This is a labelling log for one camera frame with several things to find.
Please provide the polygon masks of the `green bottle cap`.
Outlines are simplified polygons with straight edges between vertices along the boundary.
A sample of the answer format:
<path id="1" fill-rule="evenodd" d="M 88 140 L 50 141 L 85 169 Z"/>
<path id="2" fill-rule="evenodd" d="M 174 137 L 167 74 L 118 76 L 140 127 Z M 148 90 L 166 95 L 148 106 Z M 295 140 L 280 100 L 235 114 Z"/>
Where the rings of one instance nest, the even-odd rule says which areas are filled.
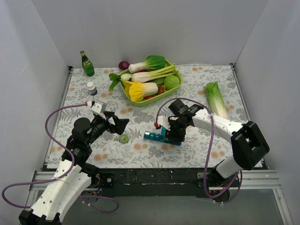
<path id="1" fill-rule="evenodd" d="M 127 134 L 122 134 L 119 138 L 121 143 L 128 143 L 129 142 L 129 136 Z"/>

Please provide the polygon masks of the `teal weekly pill organizer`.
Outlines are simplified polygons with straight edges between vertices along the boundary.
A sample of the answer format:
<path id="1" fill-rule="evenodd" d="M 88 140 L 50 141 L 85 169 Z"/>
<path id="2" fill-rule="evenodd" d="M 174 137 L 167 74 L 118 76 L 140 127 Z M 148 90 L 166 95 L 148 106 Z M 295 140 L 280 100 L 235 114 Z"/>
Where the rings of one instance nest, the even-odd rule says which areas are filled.
<path id="1" fill-rule="evenodd" d="M 162 131 L 160 133 L 153 133 L 153 132 L 150 132 L 150 131 L 146 131 L 144 133 L 143 137 L 144 137 L 144 139 L 151 140 L 151 141 L 156 141 L 156 142 L 160 142 L 160 143 L 166 143 L 166 144 L 181 146 L 181 142 L 169 141 L 165 137 L 165 129 L 162 129 Z"/>

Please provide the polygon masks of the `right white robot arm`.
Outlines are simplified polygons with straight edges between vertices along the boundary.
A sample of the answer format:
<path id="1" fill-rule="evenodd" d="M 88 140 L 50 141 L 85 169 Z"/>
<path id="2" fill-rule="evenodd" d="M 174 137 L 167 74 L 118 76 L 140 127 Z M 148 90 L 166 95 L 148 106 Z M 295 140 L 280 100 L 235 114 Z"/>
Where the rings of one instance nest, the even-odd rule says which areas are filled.
<path id="1" fill-rule="evenodd" d="M 210 131 L 228 141 L 232 146 L 232 155 L 217 164 L 206 175 L 210 184 L 223 186 L 229 177 L 241 170 L 252 170 L 270 148 L 258 125 L 252 121 L 234 122 L 209 112 L 203 105 L 195 103 L 187 106 L 180 99 L 175 99 L 169 109 L 169 117 L 158 116 L 157 126 L 166 129 L 165 138 L 175 143 L 185 140 L 186 128 L 193 126 Z"/>

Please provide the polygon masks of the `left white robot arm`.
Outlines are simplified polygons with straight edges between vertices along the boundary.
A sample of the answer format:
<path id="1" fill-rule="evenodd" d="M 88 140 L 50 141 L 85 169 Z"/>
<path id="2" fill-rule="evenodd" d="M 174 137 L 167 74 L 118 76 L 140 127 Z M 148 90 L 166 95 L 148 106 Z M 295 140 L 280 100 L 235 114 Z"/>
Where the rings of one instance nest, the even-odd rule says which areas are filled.
<path id="1" fill-rule="evenodd" d="M 60 225 L 70 207 L 87 187 L 96 187 L 100 176 L 97 167 L 87 163 L 91 144 L 105 131 L 121 135 L 129 119 L 120 119 L 113 112 L 95 114 L 93 120 L 79 118 L 74 122 L 53 181 L 40 198 L 19 215 L 22 225 Z"/>

